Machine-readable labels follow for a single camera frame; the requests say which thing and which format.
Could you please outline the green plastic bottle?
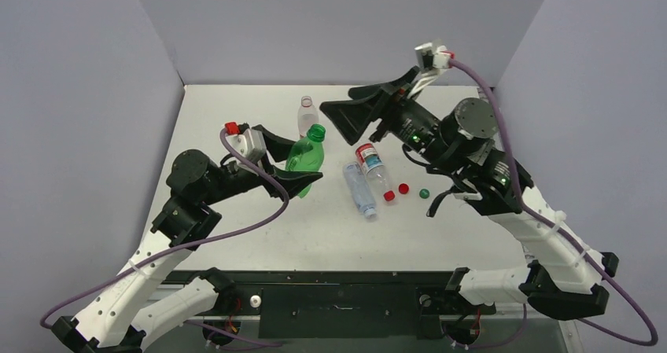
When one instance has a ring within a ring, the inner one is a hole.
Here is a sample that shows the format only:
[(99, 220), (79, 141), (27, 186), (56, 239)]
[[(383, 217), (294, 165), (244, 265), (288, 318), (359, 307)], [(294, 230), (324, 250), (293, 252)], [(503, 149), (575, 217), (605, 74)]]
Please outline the green plastic bottle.
[(323, 125), (318, 123), (311, 125), (306, 135), (291, 148), (286, 160), (285, 170), (318, 172), (325, 159), (323, 148), (325, 136), (326, 129)]

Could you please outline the green bottle cap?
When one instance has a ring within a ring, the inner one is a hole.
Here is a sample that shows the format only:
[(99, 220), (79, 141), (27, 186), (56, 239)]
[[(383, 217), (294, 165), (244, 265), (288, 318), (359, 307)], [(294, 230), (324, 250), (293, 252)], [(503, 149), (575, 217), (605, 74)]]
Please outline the green bottle cap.
[(426, 200), (430, 197), (430, 191), (428, 189), (420, 189), (419, 190), (419, 196)]

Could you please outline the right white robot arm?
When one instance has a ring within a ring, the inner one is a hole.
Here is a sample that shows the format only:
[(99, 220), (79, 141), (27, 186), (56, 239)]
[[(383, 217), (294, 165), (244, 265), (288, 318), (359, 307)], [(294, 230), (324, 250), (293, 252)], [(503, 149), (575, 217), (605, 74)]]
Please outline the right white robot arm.
[(427, 81), (412, 68), (388, 83), (354, 87), (345, 101), (326, 101), (321, 112), (353, 145), (371, 123), (370, 136), (396, 136), (416, 152), (432, 175), (452, 180), (450, 194), (482, 217), (500, 225), (531, 254), (532, 260), (505, 270), (457, 269), (444, 289), (453, 311), (494, 303), (523, 303), (550, 318), (568, 321), (601, 315), (609, 293), (603, 281), (615, 275), (618, 258), (588, 248), (551, 208), (530, 174), (506, 151), (497, 149), (498, 111), (488, 86), (483, 98), (461, 100), (437, 117), (417, 99)]

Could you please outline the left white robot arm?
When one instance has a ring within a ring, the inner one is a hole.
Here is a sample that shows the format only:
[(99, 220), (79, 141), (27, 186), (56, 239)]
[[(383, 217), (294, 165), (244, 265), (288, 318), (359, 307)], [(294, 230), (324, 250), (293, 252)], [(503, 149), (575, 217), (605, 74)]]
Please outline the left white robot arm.
[(293, 142), (260, 125), (227, 123), (219, 138), (232, 161), (217, 163), (197, 149), (180, 153), (167, 178), (170, 197), (123, 269), (87, 290), (90, 303), (73, 316), (53, 323), (41, 320), (69, 351), (142, 352), (198, 314), (228, 312), (234, 306), (235, 285), (216, 268), (200, 272), (155, 303), (149, 298), (182, 261), (217, 241), (212, 231), (221, 215), (215, 204), (261, 187), (287, 206), (322, 177), (318, 171), (277, 168)]

